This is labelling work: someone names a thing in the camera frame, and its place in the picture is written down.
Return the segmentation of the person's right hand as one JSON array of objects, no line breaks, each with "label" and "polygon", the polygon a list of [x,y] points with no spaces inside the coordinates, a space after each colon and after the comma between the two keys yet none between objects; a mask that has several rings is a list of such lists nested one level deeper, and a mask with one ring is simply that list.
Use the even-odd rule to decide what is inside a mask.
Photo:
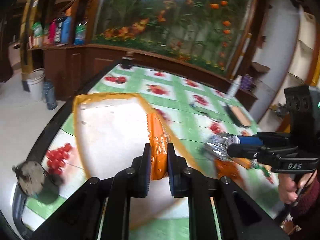
[{"label": "person's right hand", "polygon": [[297,198],[297,190],[302,189],[304,186],[309,186],[314,180],[315,174],[304,174],[299,182],[295,182],[289,174],[278,174],[278,192],[280,200],[285,204],[294,203]]}]

